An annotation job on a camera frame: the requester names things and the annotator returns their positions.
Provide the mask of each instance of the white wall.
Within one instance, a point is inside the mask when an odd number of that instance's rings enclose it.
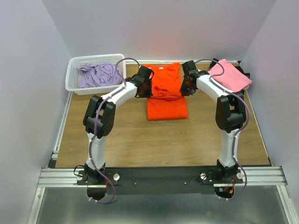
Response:
[[[299,214],[299,1],[277,0],[241,66],[271,161],[283,166]]]
[[[275,0],[43,0],[72,57],[241,60]]]
[[[41,0],[1,1],[0,222],[27,223],[50,159],[69,53]]]

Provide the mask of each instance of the wooden table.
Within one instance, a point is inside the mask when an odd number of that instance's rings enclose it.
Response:
[[[198,64],[201,70],[208,66]],[[136,72],[136,65],[127,65],[128,77]],[[91,96],[72,95],[56,168],[85,164],[88,137],[82,121]],[[216,103],[199,90],[186,100],[189,117],[178,120],[148,121],[145,98],[132,98],[120,106],[106,142],[106,166],[216,165],[221,147],[221,133],[215,123]],[[249,104],[247,94],[245,101]],[[238,159],[244,165],[269,164],[254,116],[240,134]]]

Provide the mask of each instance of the folded orange shirt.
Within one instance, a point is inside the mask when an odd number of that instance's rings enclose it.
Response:
[[[185,119],[188,117],[186,100],[181,96],[179,63],[165,66],[144,65],[155,75],[152,79],[151,98],[147,99],[148,120]]]

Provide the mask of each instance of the screw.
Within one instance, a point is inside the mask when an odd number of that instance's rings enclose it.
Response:
[[[243,179],[243,174],[237,173],[237,178],[240,179],[240,180]]]
[[[83,177],[82,176],[77,176],[77,181],[81,181],[83,180]]]
[[[115,181],[118,181],[118,180],[120,179],[120,175],[119,175],[119,174],[114,174],[114,175],[113,175],[113,179],[114,179]]]
[[[205,179],[206,179],[206,174],[205,174],[205,173],[202,173],[202,174],[200,175],[200,178],[201,178],[202,180],[205,180]]]

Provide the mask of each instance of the metal floor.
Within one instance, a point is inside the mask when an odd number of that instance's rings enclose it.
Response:
[[[236,193],[242,186],[236,187]],[[86,188],[46,188],[38,224],[287,224],[276,186],[248,186],[234,201],[215,195],[133,195],[96,204]]]

